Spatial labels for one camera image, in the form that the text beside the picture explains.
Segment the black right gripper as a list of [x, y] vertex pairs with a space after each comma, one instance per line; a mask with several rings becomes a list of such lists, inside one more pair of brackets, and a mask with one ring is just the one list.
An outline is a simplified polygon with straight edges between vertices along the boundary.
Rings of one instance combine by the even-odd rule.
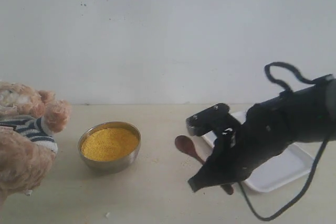
[[228, 114], [225, 124], [225, 129], [233, 132], [217, 137], [205, 164], [187, 181], [192, 191], [242, 182], [290, 142], [279, 113], [261, 104], [248, 109], [244, 123], [243, 112], [234, 112]]

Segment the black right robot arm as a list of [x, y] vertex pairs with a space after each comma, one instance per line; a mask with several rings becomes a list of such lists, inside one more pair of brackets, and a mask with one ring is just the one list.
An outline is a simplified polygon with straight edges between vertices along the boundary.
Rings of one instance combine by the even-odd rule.
[[216, 135], [211, 155], [188, 180], [193, 191], [242, 182], [292, 143], [335, 139], [335, 81], [254, 104], [244, 122], [229, 111], [219, 103], [186, 120], [191, 135]]

